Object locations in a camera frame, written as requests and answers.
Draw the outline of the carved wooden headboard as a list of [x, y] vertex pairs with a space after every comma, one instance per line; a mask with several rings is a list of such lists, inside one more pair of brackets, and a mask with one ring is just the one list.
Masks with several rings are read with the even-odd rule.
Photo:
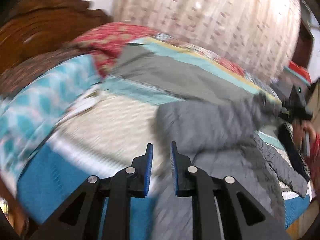
[[86, 0], [17, 0], [1, 23], [1, 72], [112, 22]]

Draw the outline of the red lidded storage box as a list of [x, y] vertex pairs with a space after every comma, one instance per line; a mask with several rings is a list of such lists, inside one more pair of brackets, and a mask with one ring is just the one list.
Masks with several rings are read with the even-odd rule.
[[305, 81], [307, 84], [311, 84], [311, 77], [307, 69], [299, 66], [298, 64], [290, 61], [288, 66], [284, 67], [285, 70], [291, 72], [293, 75]]

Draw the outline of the teal patterned pillow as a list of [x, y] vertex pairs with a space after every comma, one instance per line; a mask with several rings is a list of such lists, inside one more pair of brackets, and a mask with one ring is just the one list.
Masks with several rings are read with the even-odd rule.
[[65, 111], [99, 80], [92, 57], [80, 55], [45, 72], [10, 100], [1, 111], [1, 171], [17, 181]]

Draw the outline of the dark wooden wardrobe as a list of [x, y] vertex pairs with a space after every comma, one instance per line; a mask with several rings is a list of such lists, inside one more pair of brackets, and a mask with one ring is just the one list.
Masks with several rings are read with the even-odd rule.
[[307, 69], [312, 53], [313, 47], [313, 35], [308, 26], [308, 22], [305, 22], [303, 19], [300, 21], [300, 32], [299, 32], [299, 42], [300, 42], [300, 56], [302, 57], [299, 65]]

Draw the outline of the red patterned sleeve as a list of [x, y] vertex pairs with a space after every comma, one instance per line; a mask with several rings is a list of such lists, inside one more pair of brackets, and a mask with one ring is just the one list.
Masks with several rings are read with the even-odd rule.
[[309, 168], [311, 172], [311, 179], [316, 180], [319, 178], [319, 133], [316, 134], [316, 139], [311, 145]]

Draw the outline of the striped patchwork bedspread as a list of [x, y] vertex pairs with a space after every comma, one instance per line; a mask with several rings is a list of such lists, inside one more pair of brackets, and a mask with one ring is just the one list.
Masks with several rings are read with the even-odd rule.
[[[204, 57], [147, 37], [133, 38], [121, 49], [112, 73], [65, 111], [18, 180], [4, 178], [25, 212], [42, 224], [86, 175], [109, 176], [152, 143], [151, 193], [132, 201], [132, 237], [191, 239], [191, 201], [174, 196], [169, 142], [158, 130], [158, 108], [177, 101], [225, 105], [259, 93], [261, 88], [245, 77]], [[257, 134], [292, 167], [275, 136], [277, 124], [274, 119]], [[281, 227], [292, 221], [290, 207], [295, 216], [308, 207], [312, 195], [306, 183], [304, 195], [279, 184], [285, 211]]]

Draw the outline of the beige floral curtain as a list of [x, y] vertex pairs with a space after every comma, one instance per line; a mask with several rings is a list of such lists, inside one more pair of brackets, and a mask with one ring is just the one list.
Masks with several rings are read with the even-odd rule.
[[114, 0], [113, 17], [211, 50], [268, 82], [293, 57], [301, 12], [300, 0]]

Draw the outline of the grey puffer jacket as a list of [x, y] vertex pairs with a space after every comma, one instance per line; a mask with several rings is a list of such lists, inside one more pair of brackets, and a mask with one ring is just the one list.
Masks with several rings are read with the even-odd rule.
[[281, 105], [263, 93], [225, 105], [177, 101], [159, 106], [160, 134], [175, 141], [178, 151], [211, 176], [233, 176], [284, 225], [284, 200], [280, 183], [306, 194], [307, 183], [257, 134], [279, 114]]

